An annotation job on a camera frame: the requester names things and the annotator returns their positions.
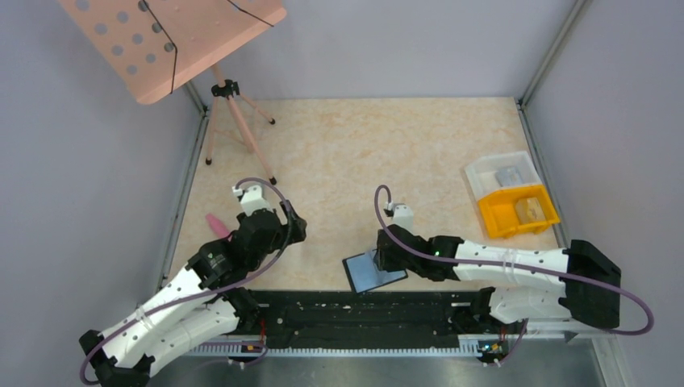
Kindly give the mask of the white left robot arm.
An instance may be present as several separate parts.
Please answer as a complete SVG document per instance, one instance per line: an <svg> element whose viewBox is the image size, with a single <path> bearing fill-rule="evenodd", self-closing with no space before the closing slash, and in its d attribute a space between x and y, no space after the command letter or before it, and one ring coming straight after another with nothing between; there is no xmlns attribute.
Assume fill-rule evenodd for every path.
<svg viewBox="0 0 684 387"><path fill-rule="evenodd" d="M261 314L245 285L307 237L307 221L288 200L286 221L267 206L238 215L228 236L203 244L161 290L121 322L84 333L84 385L145 386L168 363L217 335L253 331Z"/></svg>

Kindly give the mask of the black leather card holder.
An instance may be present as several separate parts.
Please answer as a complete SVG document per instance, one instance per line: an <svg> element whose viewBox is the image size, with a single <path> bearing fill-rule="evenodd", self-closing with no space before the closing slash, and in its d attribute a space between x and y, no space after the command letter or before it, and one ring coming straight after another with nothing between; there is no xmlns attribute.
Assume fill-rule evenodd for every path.
<svg viewBox="0 0 684 387"><path fill-rule="evenodd" d="M354 293L366 293L408 278L406 270L381 270L376 263L377 251L369 250L342 260L344 271Z"/></svg>

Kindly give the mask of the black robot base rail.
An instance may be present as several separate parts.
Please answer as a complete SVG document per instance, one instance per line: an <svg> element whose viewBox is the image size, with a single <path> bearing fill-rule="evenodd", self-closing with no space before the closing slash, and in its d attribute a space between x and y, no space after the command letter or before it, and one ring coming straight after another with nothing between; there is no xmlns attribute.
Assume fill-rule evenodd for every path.
<svg viewBox="0 0 684 387"><path fill-rule="evenodd" d="M517 334L486 316L476 292L252 290L257 303L233 336L271 349L413 350L456 348L463 335Z"/></svg>

